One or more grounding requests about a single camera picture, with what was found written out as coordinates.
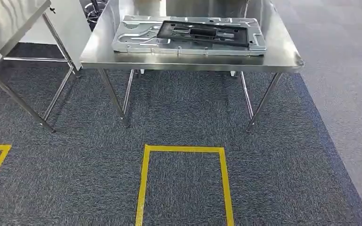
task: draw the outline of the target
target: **metal plate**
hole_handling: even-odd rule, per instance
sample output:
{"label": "metal plate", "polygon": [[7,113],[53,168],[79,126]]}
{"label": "metal plate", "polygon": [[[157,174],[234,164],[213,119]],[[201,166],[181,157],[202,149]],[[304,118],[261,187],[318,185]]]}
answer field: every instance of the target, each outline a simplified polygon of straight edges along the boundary
{"label": "metal plate", "polygon": [[[247,28],[249,47],[174,41],[156,37],[164,20],[241,26]],[[259,56],[266,52],[260,26],[254,18],[124,16],[112,43],[114,51],[190,55]]]}

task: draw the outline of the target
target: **floor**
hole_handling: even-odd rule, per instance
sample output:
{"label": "floor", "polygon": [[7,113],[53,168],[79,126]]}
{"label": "floor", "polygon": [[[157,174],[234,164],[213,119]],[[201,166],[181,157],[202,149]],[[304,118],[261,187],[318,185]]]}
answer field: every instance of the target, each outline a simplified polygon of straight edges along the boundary
{"label": "floor", "polygon": [[[0,67],[39,112],[65,72]],[[108,73],[123,93],[129,72]],[[362,224],[362,201],[299,74],[281,78],[253,133],[228,72],[145,71],[132,85],[130,128],[97,72],[81,76],[48,120],[55,134],[0,90],[0,144],[12,144],[0,168],[0,224],[133,224],[144,144],[224,147],[237,225]],[[254,107],[271,78],[246,73]],[[143,222],[225,225],[222,177],[216,154],[152,153]]]}
{"label": "floor", "polygon": [[302,77],[362,198],[362,0],[273,0]]}

